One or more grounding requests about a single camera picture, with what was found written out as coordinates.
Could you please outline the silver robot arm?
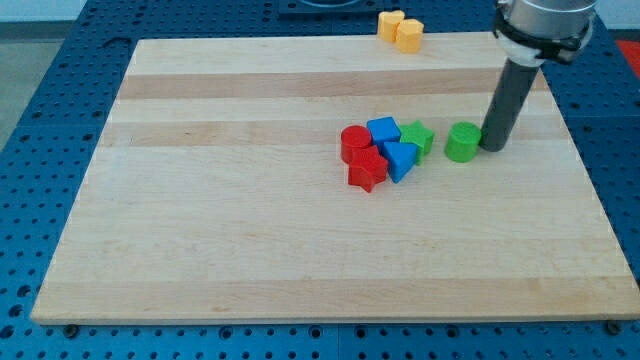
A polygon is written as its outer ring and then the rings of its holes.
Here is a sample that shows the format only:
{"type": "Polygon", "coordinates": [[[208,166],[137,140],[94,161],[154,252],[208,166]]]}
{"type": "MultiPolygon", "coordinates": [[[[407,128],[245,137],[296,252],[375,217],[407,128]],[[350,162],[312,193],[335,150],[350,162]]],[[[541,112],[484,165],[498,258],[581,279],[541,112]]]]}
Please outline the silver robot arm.
{"type": "Polygon", "coordinates": [[[535,68],[568,65],[593,34],[596,0],[496,0],[493,34],[507,58],[535,68]]]}

